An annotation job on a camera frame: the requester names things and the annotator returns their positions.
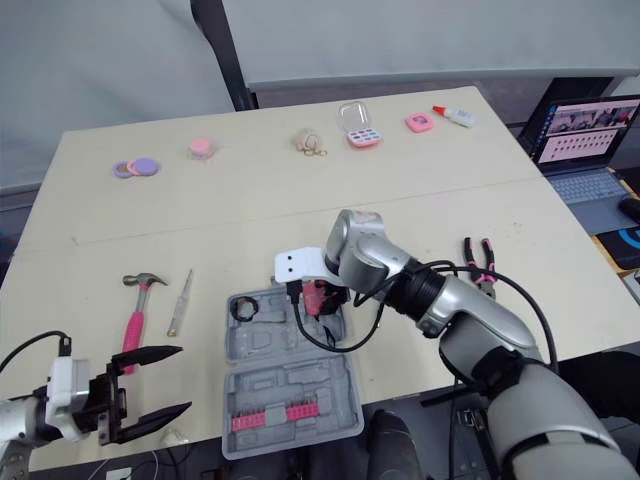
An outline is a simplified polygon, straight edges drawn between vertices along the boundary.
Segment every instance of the screwdriver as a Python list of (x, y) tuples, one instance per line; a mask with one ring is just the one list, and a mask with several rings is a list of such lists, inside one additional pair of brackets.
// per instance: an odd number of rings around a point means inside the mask
[(176, 306), (173, 309), (173, 316), (171, 317), (171, 323), (169, 324), (169, 330), (167, 330), (167, 337), (175, 337), (178, 335), (178, 329), (182, 325), (184, 314), (187, 311), (187, 304), (189, 303), (189, 289), (191, 288), (191, 278), (193, 277), (193, 269), (189, 270), (187, 275), (187, 281), (184, 282), (184, 288), (182, 293), (176, 300)]

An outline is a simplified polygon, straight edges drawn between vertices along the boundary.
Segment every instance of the laptop keyboard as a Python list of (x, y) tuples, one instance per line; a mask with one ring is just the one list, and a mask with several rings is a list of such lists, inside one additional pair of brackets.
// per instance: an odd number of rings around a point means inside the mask
[(550, 178), (549, 182), (568, 205), (624, 195), (627, 191), (607, 171), (572, 177)]

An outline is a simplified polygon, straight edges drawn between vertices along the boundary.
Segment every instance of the red pliers handle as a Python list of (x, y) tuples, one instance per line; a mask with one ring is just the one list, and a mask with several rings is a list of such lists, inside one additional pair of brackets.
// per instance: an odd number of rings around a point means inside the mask
[[(487, 267), (485, 270), (492, 272), (496, 271), (496, 260), (493, 255), (493, 247), (488, 238), (482, 239), (482, 249), (484, 250), (485, 258), (487, 259)], [(464, 239), (464, 261), (467, 266), (472, 268), (478, 268), (475, 259), (473, 258), (473, 250), (471, 249), (471, 238), (465, 237)], [(497, 282), (496, 277), (486, 273), (480, 273), (472, 270), (470, 272), (471, 281), (478, 285), (478, 288), (491, 298), (496, 298), (496, 291), (493, 288), (493, 284)]]

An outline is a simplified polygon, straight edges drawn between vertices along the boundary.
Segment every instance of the black ring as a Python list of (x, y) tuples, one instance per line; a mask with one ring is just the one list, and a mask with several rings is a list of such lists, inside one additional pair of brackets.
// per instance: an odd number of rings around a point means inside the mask
[[(250, 303), (251, 306), (253, 307), (253, 313), (251, 314), (251, 316), (243, 317), (240, 314), (238, 314), (238, 303), (241, 300), (244, 301), (244, 302)], [(260, 310), (260, 307), (258, 306), (258, 302), (256, 302), (256, 300), (254, 298), (251, 298), (251, 297), (236, 297), (233, 300), (231, 300), (231, 305), (229, 305), (229, 310), (231, 310), (231, 316), (233, 318), (235, 318), (237, 321), (239, 321), (239, 322), (250, 322), (251, 320), (253, 320), (254, 315), (256, 313), (258, 313), (258, 311)]]

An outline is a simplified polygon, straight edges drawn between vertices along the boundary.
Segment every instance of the computer mouse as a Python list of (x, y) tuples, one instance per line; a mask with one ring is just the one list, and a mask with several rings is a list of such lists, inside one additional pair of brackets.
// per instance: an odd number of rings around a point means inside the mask
[(623, 198), (618, 209), (634, 222), (640, 223), (640, 200), (632, 197)]

